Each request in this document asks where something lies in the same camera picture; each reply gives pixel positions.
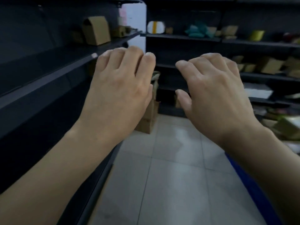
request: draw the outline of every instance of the finger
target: finger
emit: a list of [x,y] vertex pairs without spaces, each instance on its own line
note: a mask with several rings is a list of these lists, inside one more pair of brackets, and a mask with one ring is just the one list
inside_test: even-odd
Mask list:
[[151,82],[152,74],[155,68],[155,55],[153,53],[146,53],[138,66],[136,78],[139,81],[149,84]]
[[237,64],[234,61],[232,61],[226,57],[223,57],[223,59],[224,59],[225,63],[227,64],[227,67],[230,70],[230,72],[232,72],[235,76],[240,77],[240,72],[238,70]]
[[192,111],[192,99],[190,98],[188,93],[186,93],[185,91],[183,91],[181,89],[177,89],[175,91],[175,93],[177,95],[177,99],[180,102],[182,109],[185,112],[185,115],[187,117],[190,117],[190,114]]
[[118,69],[120,67],[125,52],[126,52],[126,48],[124,47],[113,49],[107,64],[107,68],[109,68],[110,70]]
[[143,54],[143,51],[137,46],[130,46],[124,54],[120,69],[122,69],[125,73],[134,75],[137,69],[137,64]]
[[186,82],[193,80],[194,78],[201,77],[201,73],[198,69],[193,65],[193,63],[180,60],[175,64],[176,68],[181,72],[183,78]]
[[213,75],[213,74],[219,74],[220,71],[213,66],[213,64],[204,57],[196,57],[188,62],[194,64],[194,66],[197,68],[197,70],[203,74],[203,75]]
[[149,88],[148,88],[148,93],[147,93],[147,96],[146,96],[146,99],[145,99],[145,110],[147,109],[151,99],[152,99],[152,90],[153,90],[153,85],[152,84],[149,84]]
[[229,69],[227,67],[227,64],[225,60],[223,59],[222,55],[218,53],[208,53],[203,54],[200,57],[206,58],[209,60],[214,67],[216,67],[218,70],[221,70],[223,72],[228,72]]
[[98,57],[95,68],[96,73],[100,73],[106,68],[107,63],[110,59],[111,52],[112,50],[107,50]]

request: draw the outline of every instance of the blue floor edge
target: blue floor edge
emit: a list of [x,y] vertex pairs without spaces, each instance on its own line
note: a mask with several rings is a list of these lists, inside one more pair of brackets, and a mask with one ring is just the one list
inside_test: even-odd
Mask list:
[[233,159],[231,159],[229,155],[226,154],[226,156],[246,187],[265,222],[268,225],[282,225],[271,203],[256,182]]

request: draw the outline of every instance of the floor tile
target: floor tile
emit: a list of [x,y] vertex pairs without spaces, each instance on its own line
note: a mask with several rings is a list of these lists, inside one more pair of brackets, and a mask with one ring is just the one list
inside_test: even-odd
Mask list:
[[160,122],[152,157],[203,167],[201,134],[195,128]]
[[156,121],[151,134],[138,132],[134,130],[132,134],[124,140],[120,151],[130,151],[151,157],[155,143],[157,128],[158,121]]
[[159,115],[158,116],[158,121],[159,122],[164,122],[168,124],[173,124],[173,125],[181,125],[181,126],[186,126],[186,127],[193,127],[193,124],[188,120],[187,118],[184,117],[174,117],[174,116],[169,116],[169,115]]
[[201,137],[205,168],[235,174],[235,170],[231,166],[223,149],[204,135]]
[[136,225],[151,158],[120,151],[92,225]]
[[206,170],[213,225],[263,225],[265,221],[237,174]]
[[203,168],[152,159],[138,225],[210,225]]

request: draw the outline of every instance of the yellow cylindrical container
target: yellow cylindrical container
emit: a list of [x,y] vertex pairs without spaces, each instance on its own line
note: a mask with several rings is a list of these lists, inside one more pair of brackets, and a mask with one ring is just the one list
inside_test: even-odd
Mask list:
[[265,31],[262,30],[254,30],[249,36],[250,41],[258,42],[261,41],[263,38]]

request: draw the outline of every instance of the hand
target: hand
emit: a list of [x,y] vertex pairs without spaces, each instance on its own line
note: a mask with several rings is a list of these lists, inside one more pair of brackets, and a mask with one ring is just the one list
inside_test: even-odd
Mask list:
[[176,67],[187,81],[191,95],[190,98],[185,91],[177,90],[180,105],[197,130],[209,139],[222,147],[232,133],[261,126],[234,61],[208,53],[178,61]]
[[134,130],[145,113],[152,99],[154,67],[154,54],[144,55],[135,46],[103,53],[75,128],[111,150]]

